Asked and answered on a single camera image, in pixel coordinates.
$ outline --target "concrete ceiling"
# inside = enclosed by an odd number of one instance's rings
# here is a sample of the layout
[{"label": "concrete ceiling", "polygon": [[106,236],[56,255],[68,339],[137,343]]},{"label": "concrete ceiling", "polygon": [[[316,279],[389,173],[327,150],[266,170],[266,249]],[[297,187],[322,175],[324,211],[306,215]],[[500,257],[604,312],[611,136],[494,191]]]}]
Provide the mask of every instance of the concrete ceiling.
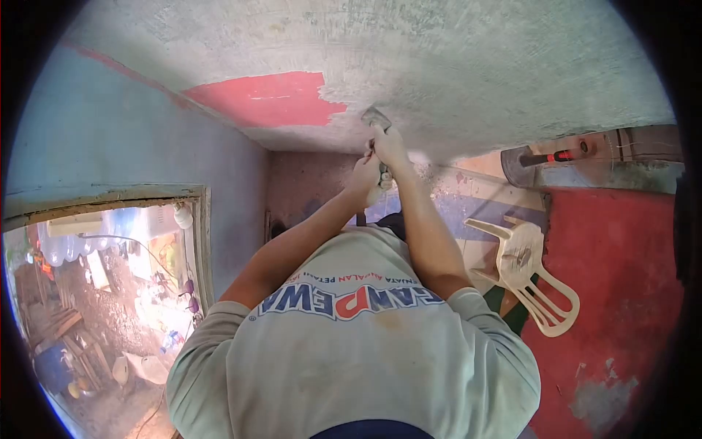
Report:
[{"label": "concrete ceiling", "polygon": [[67,38],[273,150],[360,151],[372,104],[438,162],[675,123],[605,1],[92,0]]}]

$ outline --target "wooden beam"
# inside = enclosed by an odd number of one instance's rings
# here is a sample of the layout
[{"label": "wooden beam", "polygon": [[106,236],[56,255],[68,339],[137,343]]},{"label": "wooden beam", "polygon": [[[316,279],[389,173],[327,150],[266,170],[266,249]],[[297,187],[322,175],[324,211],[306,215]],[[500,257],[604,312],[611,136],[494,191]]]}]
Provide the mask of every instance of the wooden beam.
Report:
[{"label": "wooden beam", "polygon": [[79,312],[73,314],[68,320],[66,320],[65,323],[58,327],[54,333],[54,337],[58,340],[59,337],[61,337],[68,329],[71,329],[71,326],[78,323],[82,318],[83,316]]}]

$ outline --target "peeling paint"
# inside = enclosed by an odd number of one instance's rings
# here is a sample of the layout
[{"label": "peeling paint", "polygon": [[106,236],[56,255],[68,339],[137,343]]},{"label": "peeling paint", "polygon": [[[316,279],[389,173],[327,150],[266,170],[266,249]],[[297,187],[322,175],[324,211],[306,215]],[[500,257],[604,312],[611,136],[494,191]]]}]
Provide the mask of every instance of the peeling paint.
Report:
[{"label": "peeling paint", "polygon": [[228,79],[193,87],[183,93],[213,108],[242,127],[324,126],[346,104],[319,97],[321,72],[285,72]]},{"label": "peeling paint", "polygon": [[612,386],[587,380],[578,385],[568,407],[573,416],[584,420],[593,435],[599,437],[624,415],[631,390],[638,384],[635,376],[626,383],[617,381]]}]

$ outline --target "man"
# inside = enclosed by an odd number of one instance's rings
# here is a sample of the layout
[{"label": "man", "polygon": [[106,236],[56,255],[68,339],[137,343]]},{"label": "man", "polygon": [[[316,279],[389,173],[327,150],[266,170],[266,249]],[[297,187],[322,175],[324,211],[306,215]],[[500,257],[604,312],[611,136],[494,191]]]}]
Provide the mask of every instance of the man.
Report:
[{"label": "man", "polygon": [[[399,133],[374,129],[347,187],[263,246],[183,346],[166,400],[184,438],[515,438],[536,411],[534,356],[472,287]],[[344,228],[380,162],[406,244]]]}]

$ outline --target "chair leg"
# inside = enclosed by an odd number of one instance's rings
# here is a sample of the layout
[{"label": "chair leg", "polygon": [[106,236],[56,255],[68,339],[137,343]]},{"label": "chair leg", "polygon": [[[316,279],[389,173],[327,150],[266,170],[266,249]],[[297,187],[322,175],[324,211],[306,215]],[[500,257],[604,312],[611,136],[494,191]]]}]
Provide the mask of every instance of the chair leg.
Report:
[{"label": "chair leg", "polygon": [[503,287],[503,285],[500,283],[500,278],[495,276],[492,273],[488,273],[488,272],[485,272],[483,270],[479,270],[478,268],[471,268],[470,272],[489,280],[490,282],[494,283],[495,285],[499,285],[500,287]]},{"label": "chair leg", "polygon": [[503,240],[508,240],[510,239],[510,236],[512,236],[510,229],[500,227],[499,225],[486,223],[485,221],[468,218],[463,221],[463,223],[478,230],[482,230],[485,233],[489,233],[490,235],[495,235]]},{"label": "chair leg", "polygon": [[508,223],[512,223],[512,224],[514,224],[514,225],[519,225],[519,224],[524,224],[524,223],[526,223],[526,221],[520,220],[519,218],[515,218],[514,216],[507,216],[507,215],[504,215],[503,218],[504,218],[505,221],[507,221]]}]

